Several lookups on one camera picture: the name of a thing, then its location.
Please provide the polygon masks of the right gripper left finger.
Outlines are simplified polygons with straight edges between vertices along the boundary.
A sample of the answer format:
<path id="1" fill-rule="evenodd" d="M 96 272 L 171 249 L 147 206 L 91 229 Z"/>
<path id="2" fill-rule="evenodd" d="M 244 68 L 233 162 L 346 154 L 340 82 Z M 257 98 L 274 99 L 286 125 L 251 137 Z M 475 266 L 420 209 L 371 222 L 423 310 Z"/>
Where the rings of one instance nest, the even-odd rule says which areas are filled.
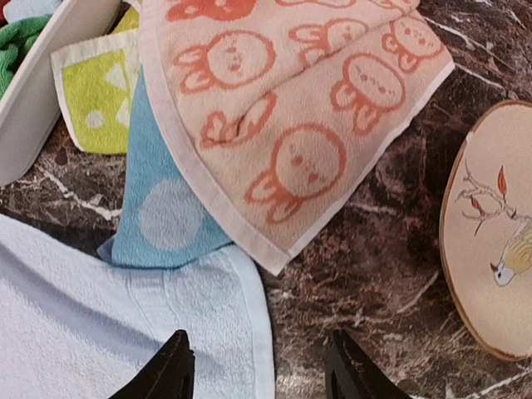
<path id="1" fill-rule="evenodd" d="M 110 399 L 192 399 L 195 354 L 185 330 L 177 330 L 137 375 Z"/>

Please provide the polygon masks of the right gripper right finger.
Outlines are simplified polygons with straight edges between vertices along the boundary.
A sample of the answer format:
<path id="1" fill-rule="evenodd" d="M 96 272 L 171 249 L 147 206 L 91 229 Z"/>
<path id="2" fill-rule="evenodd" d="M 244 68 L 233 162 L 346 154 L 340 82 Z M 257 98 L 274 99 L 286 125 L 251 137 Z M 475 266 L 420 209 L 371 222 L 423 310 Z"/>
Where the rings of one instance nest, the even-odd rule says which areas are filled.
<path id="1" fill-rule="evenodd" d="M 333 330 L 325 354 L 327 398 L 410 399 L 343 329 Z"/>

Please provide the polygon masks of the green microfiber towel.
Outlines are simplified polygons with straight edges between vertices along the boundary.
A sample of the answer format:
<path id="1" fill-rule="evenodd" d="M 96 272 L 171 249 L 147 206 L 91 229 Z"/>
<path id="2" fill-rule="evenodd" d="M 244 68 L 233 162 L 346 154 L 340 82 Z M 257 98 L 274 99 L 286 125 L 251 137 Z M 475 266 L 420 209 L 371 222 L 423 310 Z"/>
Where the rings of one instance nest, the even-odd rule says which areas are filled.
<path id="1" fill-rule="evenodd" d="M 51 17 L 29 17 L 1 28 L 1 96 Z"/>

